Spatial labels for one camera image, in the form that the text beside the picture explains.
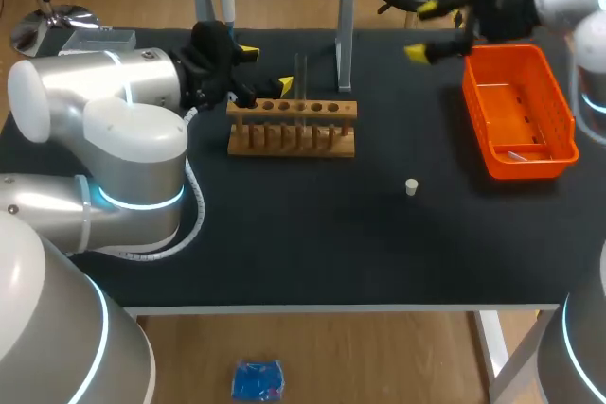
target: floor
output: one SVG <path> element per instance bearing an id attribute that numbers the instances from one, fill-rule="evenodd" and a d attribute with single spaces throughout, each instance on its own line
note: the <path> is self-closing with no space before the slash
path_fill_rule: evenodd
<path id="1" fill-rule="evenodd" d="M 90 8 L 107 26 L 194 24 L 193 0 L 54 0 Z M 237 0 L 237 24 L 256 28 L 334 27 L 338 0 Z M 403 13 L 377 15 L 381 0 L 356 0 L 355 26 L 400 28 Z M 5 0 L 0 36 L 35 9 L 34 0 Z M 427 27 L 450 26 L 450 20 Z M 0 42 L 0 85 L 20 57 Z M 8 113 L 0 91 L 0 126 Z M 500 314 L 512 351 L 534 320 L 532 311 Z M 461 312 L 184 316 L 144 319 L 155 350 L 155 404 L 231 402 L 238 359 L 283 361 L 286 403 L 487 402 L 470 317 Z M 519 404 L 540 402 L 534 389 Z"/>

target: black table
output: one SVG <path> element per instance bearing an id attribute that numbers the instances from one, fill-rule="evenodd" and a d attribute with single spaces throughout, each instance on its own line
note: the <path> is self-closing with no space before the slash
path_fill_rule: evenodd
<path id="1" fill-rule="evenodd" d="M 261 48 L 256 66 L 238 70 L 244 79 L 292 74 L 294 53 L 306 52 L 308 98 L 358 101 L 355 159 L 230 157 L 224 108 L 200 114 L 189 146 L 206 199 L 197 240 L 151 264 L 101 254 L 75 263 L 124 307 L 557 304 L 606 237 L 606 150 L 578 133 L 579 163 L 557 181 L 496 183 L 464 104 L 462 61 L 420 66 L 402 53 L 427 33 L 355 32 L 353 93 L 342 96 L 333 32 L 238 32 Z M 56 54 L 65 39 L 51 31 L 41 53 Z M 187 32 L 137 30 L 136 39 L 169 49 Z M 565 87 L 564 43 L 546 33 L 536 42 Z M 10 118 L 0 171 L 85 169 L 58 146 L 29 144 Z M 413 198 L 408 178 L 420 183 Z M 193 222 L 191 199 L 188 191 L 180 236 Z"/>

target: blue object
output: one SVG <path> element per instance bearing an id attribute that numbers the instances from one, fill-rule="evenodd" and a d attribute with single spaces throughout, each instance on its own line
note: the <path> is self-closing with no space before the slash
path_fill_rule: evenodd
<path id="1" fill-rule="evenodd" d="M 278 401 L 284 390 L 282 365 L 278 360 L 254 363 L 239 361 L 231 397 L 242 401 Z"/>

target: small white cap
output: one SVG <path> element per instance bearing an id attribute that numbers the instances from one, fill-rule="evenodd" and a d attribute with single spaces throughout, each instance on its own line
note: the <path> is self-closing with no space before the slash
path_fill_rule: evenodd
<path id="1" fill-rule="evenodd" d="M 415 179 L 408 179 L 406 181 L 406 194 L 408 196 L 414 196 L 418 187 L 419 182 L 417 182 Z"/>

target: orange tray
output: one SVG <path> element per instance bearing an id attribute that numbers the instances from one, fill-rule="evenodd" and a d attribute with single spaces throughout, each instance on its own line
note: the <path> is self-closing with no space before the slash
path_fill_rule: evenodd
<path id="1" fill-rule="evenodd" d="M 575 119 L 537 46 L 474 47 L 463 93 L 494 179 L 553 179 L 578 161 Z"/>

